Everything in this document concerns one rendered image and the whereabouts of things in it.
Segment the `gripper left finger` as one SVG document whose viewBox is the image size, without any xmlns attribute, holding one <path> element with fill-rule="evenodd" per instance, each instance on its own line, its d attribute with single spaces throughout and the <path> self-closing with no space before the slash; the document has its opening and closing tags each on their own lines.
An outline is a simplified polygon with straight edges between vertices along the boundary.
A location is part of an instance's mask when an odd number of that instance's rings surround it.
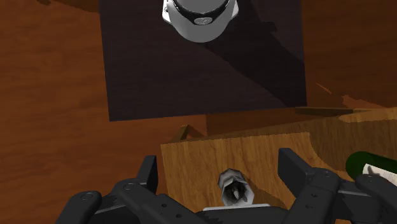
<svg viewBox="0 0 397 224">
<path fill-rule="evenodd" d="M 138 217 L 140 224 L 208 224 L 168 195 L 156 195 L 157 186 L 157 157 L 148 155 L 137 176 L 117 182 L 112 192 Z M 55 224 L 88 224 L 101 204 L 98 191 L 77 193 L 69 199 Z"/>
</svg>

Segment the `small grey cup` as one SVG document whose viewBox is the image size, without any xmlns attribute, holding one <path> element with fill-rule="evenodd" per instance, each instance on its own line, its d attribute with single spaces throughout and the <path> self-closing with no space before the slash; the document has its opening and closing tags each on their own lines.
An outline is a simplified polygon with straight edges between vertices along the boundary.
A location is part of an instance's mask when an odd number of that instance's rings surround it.
<svg viewBox="0 0 397 224">
<path fill-rule="evenodd" d="M 247 206 L 253 204 L 254 193 L 244 179 L 243 174 L 235 169 L 227 169 L 219 175 L 218 186 L 224 206 Z"/>
</svg>

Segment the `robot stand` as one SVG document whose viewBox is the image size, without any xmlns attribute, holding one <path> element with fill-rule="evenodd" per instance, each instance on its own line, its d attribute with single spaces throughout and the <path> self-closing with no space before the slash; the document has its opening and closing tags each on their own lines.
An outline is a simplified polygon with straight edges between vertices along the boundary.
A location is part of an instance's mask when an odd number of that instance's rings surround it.
<svg viewBox="0 0 397 224">
<path fill-rule="evenodd" d="M 180 36 L 161 0 L 99 0 L 111 121 L 307 103 L 300 0 L 237 0 L 207 43 Z"/>
</svg>

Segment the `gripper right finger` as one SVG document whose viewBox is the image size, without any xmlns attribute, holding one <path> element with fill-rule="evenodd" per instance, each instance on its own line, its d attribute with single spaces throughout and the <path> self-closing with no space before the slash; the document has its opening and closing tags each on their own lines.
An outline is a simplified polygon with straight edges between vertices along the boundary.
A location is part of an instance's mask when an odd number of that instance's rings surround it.
<svg viewBox="0 0 397 224">
<path fill-rule="evenodd" d="M 397 186 L 380 175 L 346 181 L 311 167 L 290 148 L 279 149 L 277 173 L 295 196 L 282 224 L 397 224 Z"/>
</svg>

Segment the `dark green bottle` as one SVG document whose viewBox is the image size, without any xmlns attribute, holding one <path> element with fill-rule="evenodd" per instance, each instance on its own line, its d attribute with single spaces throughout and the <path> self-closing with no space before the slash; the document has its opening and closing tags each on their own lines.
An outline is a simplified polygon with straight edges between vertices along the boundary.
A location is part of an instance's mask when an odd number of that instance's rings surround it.
<svg viewBox="0 0 397 224">
<path fill-rule="evenodd" d="M 397 160 L 391 158 L 357 151 L 347 158 L 345 170 L 352 179 L 361 174 L 378 175 L 397 186 Z"/>
</svg>

